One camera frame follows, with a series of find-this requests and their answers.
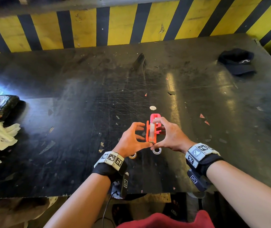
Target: yellow and black striped wall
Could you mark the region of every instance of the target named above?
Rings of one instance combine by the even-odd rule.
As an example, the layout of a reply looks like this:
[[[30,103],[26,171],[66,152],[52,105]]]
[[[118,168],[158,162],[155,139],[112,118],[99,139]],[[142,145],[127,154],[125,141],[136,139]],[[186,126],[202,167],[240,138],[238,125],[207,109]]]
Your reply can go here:
[[[0,53],[247,33],[271,52],[271,0],[180,0],[0,18]]]

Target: forearm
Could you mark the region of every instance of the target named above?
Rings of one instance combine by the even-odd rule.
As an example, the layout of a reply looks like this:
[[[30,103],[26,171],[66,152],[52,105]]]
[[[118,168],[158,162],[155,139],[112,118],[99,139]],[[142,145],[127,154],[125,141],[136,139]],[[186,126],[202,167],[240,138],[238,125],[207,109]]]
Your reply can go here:
[[[271,188],[225,161],[213,163],[207,177],[250,227],[271,227]]]
[[[92,173],[44,226],[45,228],[90,228],[110,187],[107,176]]]

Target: cap brim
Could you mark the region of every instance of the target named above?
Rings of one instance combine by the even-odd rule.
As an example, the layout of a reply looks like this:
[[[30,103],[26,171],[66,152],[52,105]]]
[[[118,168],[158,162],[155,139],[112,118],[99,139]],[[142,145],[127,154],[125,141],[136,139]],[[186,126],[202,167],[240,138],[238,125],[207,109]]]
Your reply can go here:
[[[252,65],[231,65],[226,64],[225,67],[233,75],[241,75],[249,72],[256,72]]]

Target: table surface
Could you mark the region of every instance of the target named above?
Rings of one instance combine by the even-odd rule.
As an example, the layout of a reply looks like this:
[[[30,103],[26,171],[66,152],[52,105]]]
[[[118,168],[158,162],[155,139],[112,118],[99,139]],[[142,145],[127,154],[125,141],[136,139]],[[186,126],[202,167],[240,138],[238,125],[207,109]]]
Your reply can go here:
[[[255,75],[232,76],[217,63],[232,48],[254,52]],[[140,53],[145,73],[132,70]],[[0,198],[71,195],[101,142],[113,149],[152,113],[271,187],[271,57],[245,34],[0,54],[0,89],[24,101],[6,120],[22,129],[0,151]],[[126,160],[129,194],[196,191],[181,153],[148,149]]]

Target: black wristband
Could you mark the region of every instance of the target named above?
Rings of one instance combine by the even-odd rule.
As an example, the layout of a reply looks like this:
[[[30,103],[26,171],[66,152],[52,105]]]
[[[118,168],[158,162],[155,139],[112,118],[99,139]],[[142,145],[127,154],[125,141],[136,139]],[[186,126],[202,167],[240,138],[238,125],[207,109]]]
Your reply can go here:
[[[92,171],[93,173],[97,173],[103,176],[108,176],[111,183],[113,183],[115,180],[122,178],[122,176],[119,174],[119,172],[113,168],[112,166],[106,164],[106,163],[100,163],[98,164]]]
[[[215,153],[211,153],[206,155],[201,161],[199,161],[197,168],[194,168],[194,166],[187,159],[186,162],[187,165],[189,165],[192,170],[196,171],[200,175],[204,175],[205,177],[207,177],[206,172],[210,165],[220,160],[224,159]]]

